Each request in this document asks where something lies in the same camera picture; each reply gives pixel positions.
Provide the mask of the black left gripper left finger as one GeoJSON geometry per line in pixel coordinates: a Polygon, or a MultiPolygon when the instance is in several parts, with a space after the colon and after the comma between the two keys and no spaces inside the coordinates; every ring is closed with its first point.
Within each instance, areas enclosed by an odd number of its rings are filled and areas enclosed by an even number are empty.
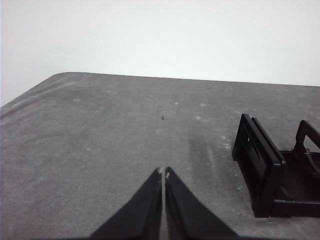
{"type": "Polygon", "coordinates": [[[132,198],[90,235],[91,240],[158,240],[162,173],[156,168],[132,198]]]}

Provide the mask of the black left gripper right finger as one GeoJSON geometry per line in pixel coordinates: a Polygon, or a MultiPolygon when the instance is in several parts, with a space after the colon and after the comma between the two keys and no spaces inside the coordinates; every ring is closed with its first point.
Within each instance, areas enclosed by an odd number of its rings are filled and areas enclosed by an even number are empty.
{"type": "Polygon", "coordinates": [[[236,240],[240,237],[195,197],[171,167],[165,169],[165,207],[171,240],[236,240]]]}

